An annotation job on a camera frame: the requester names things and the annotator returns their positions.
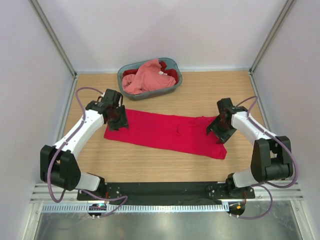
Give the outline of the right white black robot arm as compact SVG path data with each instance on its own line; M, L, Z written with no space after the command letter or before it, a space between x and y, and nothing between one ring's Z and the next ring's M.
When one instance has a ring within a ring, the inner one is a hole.
M231 173L225 180L225 192L231 198L238 198L251 191L253 186L272 185L273 180L292 177L292 182L283 185L291 187L297 180L296 160L291 151L291 142L286 136L278 136L258 123L251 115L251 109L241 104L234 105L230 98L217 102L218 116L206 128L207 134L214 134L217 144L225 144L236 132L241 132L252 144L250 166Z

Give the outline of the magenta red t shirt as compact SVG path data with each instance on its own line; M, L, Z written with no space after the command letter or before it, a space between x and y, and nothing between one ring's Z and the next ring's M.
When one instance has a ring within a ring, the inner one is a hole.
M227 150L207 127L214 116L178 116L126 110L128 128L106 128L104 138L134 145L224 160Z

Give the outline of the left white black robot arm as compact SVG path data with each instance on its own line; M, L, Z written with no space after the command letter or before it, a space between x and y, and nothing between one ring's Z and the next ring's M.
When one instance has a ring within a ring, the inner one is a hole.
M78 98L82 111L78 122L54 145L44 145L40 150L40 179L47 184L48 193L55 203L53 187L63 192L77 190L80 195L95 200L105 200L107 187L103 177L82 172L77 157L92 135L101 127L111 131L128 128L129 123L123 104L123 95L112 89L100 91L99 97L84 106Z

